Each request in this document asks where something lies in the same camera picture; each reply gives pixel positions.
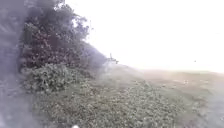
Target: distant structure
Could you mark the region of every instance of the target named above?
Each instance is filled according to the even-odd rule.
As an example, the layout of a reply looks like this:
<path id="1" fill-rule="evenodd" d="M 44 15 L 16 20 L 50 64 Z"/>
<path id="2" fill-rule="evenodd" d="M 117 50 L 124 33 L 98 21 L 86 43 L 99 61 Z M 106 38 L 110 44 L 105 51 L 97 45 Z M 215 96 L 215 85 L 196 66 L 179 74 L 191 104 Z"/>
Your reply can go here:
<path id="1" fill-rule="evenodd" d="M 111 53 L 110 53 L 110 58 L 107 58 L 107 61 L 118 64 L 118 61 L 112 57 Z"/>

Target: ground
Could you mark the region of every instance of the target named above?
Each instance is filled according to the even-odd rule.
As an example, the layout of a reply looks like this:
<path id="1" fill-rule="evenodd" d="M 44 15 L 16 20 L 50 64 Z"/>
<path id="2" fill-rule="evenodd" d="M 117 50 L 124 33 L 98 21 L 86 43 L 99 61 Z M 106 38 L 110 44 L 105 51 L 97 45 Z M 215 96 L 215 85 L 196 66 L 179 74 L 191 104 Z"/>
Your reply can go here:
<path id="1" fill-rule="evenodd" d="M 35 95 L 34 111 L 47 117 L 40 121 L 46 127 L 220 128 L 221 81 L 210 72 L 142 72 L 110 65 L 95 80 Z"/>

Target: dirt path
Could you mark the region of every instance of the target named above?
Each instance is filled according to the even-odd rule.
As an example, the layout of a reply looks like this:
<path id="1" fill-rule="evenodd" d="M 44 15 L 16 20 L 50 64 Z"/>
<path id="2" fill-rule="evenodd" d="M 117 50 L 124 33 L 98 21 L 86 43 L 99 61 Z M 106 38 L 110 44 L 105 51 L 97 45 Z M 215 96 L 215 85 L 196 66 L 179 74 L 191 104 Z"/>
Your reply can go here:
<path id="1" fill-rule="evenodd" d="M 202 118 L 196 124 L 197 128 L 224 128 L 224 82 L 217 80 L 211 88 L 212 95 L 207 106 L 202 110 Z"/>

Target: hillside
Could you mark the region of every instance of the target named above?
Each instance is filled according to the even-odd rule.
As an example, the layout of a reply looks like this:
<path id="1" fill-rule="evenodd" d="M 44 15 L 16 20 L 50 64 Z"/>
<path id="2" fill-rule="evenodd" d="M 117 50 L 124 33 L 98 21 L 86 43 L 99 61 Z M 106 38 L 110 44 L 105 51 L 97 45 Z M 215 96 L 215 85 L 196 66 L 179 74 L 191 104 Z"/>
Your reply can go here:
<path id="1" fill-rule="evenodd" d="M 219 75 L 110 63 L 85 42 L 87 19 L 63 0 L 39 0 L 27 10 L 19 81 L 43 127 L 194 127 L 204 118 L 210 86 Z"/>
<path id="2" fill-rule="evenodd" d="M 210 94 L 192 81 L 146 79 L 142 72 L 121 65 L 107 67 L 100 74 L 61 92 L 36 95 L 34 110 L 47 117 L 41 122 L 58 128 L 184 127 L 200 119 L 200 109 Z"/>

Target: grass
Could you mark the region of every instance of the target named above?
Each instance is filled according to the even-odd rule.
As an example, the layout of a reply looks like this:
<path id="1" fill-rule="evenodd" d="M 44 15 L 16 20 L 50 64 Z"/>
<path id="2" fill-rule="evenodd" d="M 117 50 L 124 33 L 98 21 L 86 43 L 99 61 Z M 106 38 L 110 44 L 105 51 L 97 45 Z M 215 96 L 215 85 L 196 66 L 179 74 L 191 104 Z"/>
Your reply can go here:
<path id="1" fill-rule="evenodd" d="M 191 85 L 193 81 L 186 86 L 181 79 L 174 81 L 176 77 L 146 77 L 127 67 L 113 67 L 96 80 L 36 94 L 34 110 L 47 117 L 41 120 L 46 127 L 57 128 L 170 128 L 200 116 L 206 89 Z"/>

